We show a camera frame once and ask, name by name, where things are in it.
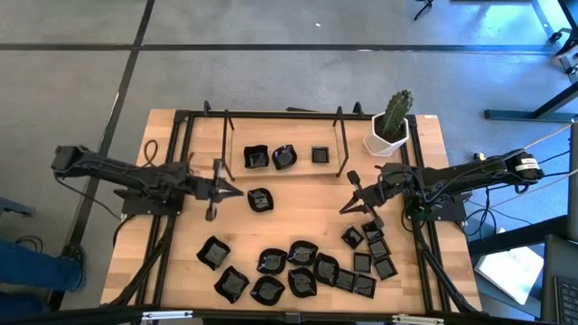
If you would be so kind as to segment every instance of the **floor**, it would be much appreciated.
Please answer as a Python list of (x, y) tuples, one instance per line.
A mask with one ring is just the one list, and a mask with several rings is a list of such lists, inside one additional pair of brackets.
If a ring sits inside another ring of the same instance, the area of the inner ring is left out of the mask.
[[(165, 0), (154, 4), (144, 44), (547, 44), (545, 27), (529, 2), (437, 0), (413, 21), (423, 3), (396, 0)], [(552, 28), (567, 22), (556, 0), (539, 0)], [(132, 44), (146, 0), (4, 0), (0, 43)], [(96, 150), (115, 105), (128, 51), (1, 51), (0, 197), (37, 208), (33, 218), (4, 214), (0, 237), (36, 235), (57, 255), (67, 240), (79, 196), (58, 185), (50, 170), (58, 144)], [(487, 121), (484, 109), (533, 110), (570, 85), (560, 62), (539, 51), (140, 51), (108, 155), (133, 161), (151, 108), (284, 110), (303, 107), (366, 112), (384, 109), (398, 90), (414, 93), (414, 114), (440, 117), (450, 163), (473, 153), (501, 154), (525, 146), (559, 124)], [(572, 103), (564, 111), (576, 112)], [(568, 149), (562, 132), (530, 149), (538, 160)], [(567, 156), (543, 166), (568, 169)], [(68, 183), (82, 188), (85, 180)], [(121, 202), (100, 183), (97, 198), (114, 211)], [(515, 195), (491, 194), (492, 204)], [(483, 204), (483, 192), (472, 201)], [(468, 211), (477, 207), (468, 204)], [(499, 210), (537, 222), (566, 213), (567, 182), (504, 204)], [(499, 227), (524, 224), (498, 217)], [(117, 222), (95, 206), (82, 244), (88, 283), (66, 294), (62, 309), (98, 305)], [(522, 318), (482, 296), (492, 314)]]

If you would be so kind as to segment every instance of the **white pot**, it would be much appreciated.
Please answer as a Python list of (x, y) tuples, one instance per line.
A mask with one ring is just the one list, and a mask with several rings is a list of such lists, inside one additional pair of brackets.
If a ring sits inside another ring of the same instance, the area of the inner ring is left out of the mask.
[(383, 116), (385, 114), (377, 114), (371, 118), (371, 130), (369, 130), (368, 135), (365, 136), (363, 139), (363, 145), (368, 150), (368, 153), (374, 157), (389, 157), (397, 148), (399, 148), (402, 144), (404, 144), (407, 139), (409, 138), (409, 125), (407, 123), (407, 119), (404, 118), (404, 128), (405, 137), (396, 141), (394, 143), (389, 143), (386, 140), (382, 139), (379, 135), (376, 135), (376, 118)]

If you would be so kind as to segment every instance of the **potted cactus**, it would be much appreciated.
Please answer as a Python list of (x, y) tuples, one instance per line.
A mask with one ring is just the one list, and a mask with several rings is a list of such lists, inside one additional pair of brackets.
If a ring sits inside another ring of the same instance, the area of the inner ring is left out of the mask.
[(389, 157), (407, 141), (409, 130), (406, 114), (413, 103), (411, 91), (402, 90), (389, 100), (385, 112), (373, 116), (371, 130), (363, 140), (369, 154)]

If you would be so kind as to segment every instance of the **person's leg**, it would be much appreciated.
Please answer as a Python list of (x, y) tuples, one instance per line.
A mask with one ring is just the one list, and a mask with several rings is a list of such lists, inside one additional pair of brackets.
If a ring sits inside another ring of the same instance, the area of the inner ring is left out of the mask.
[(45, 312), (47, 306), (37, 296), (0, 292), (0, 321), (19, 319)]
[(51, 257), (0, 239), (0, 282), (69, 291), (82, 280), (80, 263), (69, 257)]

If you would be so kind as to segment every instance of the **cactus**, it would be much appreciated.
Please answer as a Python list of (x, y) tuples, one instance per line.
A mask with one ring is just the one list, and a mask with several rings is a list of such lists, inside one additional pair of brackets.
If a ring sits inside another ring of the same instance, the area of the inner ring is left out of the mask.
[(414, 98), (409, 90), (396, 93), (387, 104), (386, 113), (378, 120), (376, 133), (389, 142), (395, 142), (403, 137), (404, 129), (400, 127), (407, 112), (414, 104)]

